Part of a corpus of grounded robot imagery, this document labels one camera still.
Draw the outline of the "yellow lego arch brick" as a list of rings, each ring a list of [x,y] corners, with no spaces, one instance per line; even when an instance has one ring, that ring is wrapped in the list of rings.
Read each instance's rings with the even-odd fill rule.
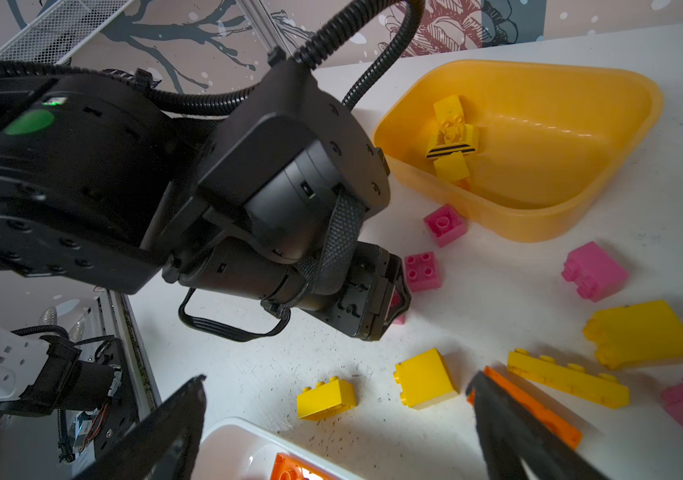
[[[453,153],[473,154],[479,151],[481,130],[471,124],[445,127],[431,135],[427,143],[427,159],[437,159]]]

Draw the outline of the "yellow lego hollow brick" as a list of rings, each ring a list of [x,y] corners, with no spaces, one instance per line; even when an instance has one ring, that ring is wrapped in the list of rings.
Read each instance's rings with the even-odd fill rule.
[[[439,128],[439,141],[451,143],[459,141],[465,133],[465,112],[458,95],[445,97],[433,104],[437,127]]]

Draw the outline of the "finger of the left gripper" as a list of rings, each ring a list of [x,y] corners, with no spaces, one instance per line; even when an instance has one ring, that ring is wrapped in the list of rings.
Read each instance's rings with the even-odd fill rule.
[[[407,274],[403,270],[403,264],[389,264],[387,279],[393,284],[393,297],[391,297],[391,306],[389,306],[389,313],[387,313],[387,323],[389,325],[403,324],[405,323],[405,315],[411,307],[411,292],[407,287]]]

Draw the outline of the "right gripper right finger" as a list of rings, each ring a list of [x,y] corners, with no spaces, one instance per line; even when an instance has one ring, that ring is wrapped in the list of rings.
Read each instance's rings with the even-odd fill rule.
[[[501,442],[479,436],[489,478],[527,479],[527,470],[531,470],[539,479],[605,477],[575,450],[571,450],[557,436],[541,426],[533,416],[528,416],[495,382],[488,382],[482,371],[473,377],[469,385],[477,390],[477,407],[490,405],[499,412],[503,422],[509,424],[509,431],[515,432]]]

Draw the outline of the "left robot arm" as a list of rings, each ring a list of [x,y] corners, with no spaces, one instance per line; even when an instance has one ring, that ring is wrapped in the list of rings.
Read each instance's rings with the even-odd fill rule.
[[[389,166],[353,117],[405,52],[405,20],[343,99],[314,70],[387,8],[353,1],[259,84],[227,94],[157,90],[79,67],[0,61],[0,271],[133,294],[155,275],[300,309],[345,335],[383,337],[411,292],[403,262],[361,242],[389,205]]]

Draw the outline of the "yellow lego cube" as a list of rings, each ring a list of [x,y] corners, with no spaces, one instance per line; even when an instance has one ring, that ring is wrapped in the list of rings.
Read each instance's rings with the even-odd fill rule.
[[[435,175],[437,178],[451,184],[463,182],[471,177],[469,166],[465,156],[461,152],[453,152],[447,156],[439,157],[435,162]]]

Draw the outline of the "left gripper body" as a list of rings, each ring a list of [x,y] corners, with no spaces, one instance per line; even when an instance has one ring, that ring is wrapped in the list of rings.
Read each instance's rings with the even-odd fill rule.
[[[391,326],[387,323],[393,297],[393,284],[387,279],[391,263],[403,264],[403,260],[377,245],[359,242],[341,290],[311,296],[310,315],[346,336],[381,340]]]

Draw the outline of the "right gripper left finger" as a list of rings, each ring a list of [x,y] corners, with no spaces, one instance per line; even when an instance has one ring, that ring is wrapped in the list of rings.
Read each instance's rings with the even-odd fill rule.
[[[205,379],[199,375],[183,384],[77,477],[189,480],[201,442]]]

